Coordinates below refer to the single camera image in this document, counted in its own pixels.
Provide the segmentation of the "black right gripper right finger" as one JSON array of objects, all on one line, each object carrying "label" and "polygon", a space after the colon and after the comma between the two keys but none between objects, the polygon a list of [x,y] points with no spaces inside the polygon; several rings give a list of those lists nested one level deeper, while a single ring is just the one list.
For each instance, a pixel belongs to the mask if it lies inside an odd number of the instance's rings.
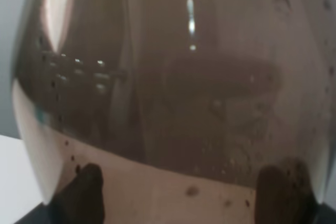
[{"label": "black right gripper right finger", "polygon": [[260,169],[256,182],[255,223],[313,223],[318,211],[308,168],[286,158]]}]

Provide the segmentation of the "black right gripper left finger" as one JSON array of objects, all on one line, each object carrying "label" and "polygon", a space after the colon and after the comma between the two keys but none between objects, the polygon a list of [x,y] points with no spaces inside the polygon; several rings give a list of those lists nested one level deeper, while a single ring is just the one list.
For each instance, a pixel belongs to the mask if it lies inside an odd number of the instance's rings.
[{"label": "black right gripper left finger", "polygon": [[47,206],[51,223],[103,223],[103,175],[96,164],[86,165]]}]

